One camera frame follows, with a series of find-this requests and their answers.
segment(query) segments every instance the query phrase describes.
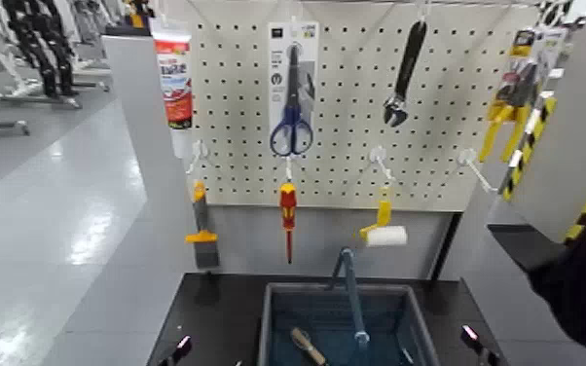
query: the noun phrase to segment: pegboard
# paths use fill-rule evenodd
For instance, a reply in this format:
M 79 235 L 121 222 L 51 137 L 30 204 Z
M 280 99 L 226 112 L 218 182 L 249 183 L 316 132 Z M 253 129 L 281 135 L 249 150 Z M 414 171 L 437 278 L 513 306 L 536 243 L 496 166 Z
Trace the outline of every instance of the pegboard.
M 168 11 L 193 31 L 194 135 L 210 152 L 195 174 L 209 203 L 278 205 L 285 161 L 269 146 L 267 25 L 295 13 L 320 23 L 313 146 L 292 164 L 298 205 L 376 206 L 385 177 L 368 154 L 382 145 L 397 178 L 393 207 L 430 211 L 465 210 L 476 177 L 456 157 L 481 146 L 513 35 L 536 17 L 523 5 L 434 4 L 409 119 L 391 128 L 383 103 L 416 5 L 188 1 Z

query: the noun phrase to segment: scissors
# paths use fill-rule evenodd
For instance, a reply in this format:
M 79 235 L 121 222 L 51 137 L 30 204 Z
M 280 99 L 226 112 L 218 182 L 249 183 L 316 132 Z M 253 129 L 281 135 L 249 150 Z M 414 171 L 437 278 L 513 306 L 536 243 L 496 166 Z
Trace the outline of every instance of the scissors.
M 298 95 L 298 47 L 290 48 L 288 88 L 283 118 L 271 133 L 271 150 L 281 157 L 300 155 L 310 149 L 313 142 L 311 126 L 302 117 Z

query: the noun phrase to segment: table top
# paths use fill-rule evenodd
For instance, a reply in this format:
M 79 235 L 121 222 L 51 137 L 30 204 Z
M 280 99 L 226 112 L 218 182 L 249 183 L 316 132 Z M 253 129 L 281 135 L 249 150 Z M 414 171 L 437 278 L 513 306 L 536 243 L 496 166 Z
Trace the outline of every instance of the table top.
M 179 365 L 255 365 L 264 292 L 269 282 L 326 282 L 327 278 L 290 275 L 186 274 L 177 290 L 148 365 L 156 365 L 182 337 L 193 349 Z M 441 365 L 473 366 L 477 355 L 460 340 L 469 325 L 484 345 L 499 347 L 470 291 L 462 281 L 359 278 L 359 283 L 406 284 L 413 288 Z

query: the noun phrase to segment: screwdriver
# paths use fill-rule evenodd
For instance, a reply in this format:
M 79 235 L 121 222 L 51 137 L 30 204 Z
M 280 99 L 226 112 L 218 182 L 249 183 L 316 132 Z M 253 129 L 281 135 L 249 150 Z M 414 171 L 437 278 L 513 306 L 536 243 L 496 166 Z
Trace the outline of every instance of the screwdriver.
M 279 206 L 281 207 L 281 219 L 284 232 L 286 233 L 286 259 L 288 264 L 291 264 L 293 257 L 293 228 L 295 228 L 295 186 L 288 182 L 281 185 L 279 188 L 281 196 L 279 198 Z

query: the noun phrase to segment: white paint roller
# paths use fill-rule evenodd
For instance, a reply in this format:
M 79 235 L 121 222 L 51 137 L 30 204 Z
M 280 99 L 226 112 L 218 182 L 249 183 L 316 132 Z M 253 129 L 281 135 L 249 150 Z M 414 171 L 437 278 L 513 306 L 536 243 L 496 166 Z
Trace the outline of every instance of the white paint roller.
M 407 230 L 404 226 L 384 226 L 368 232 L 366 246 L 406 245 Z

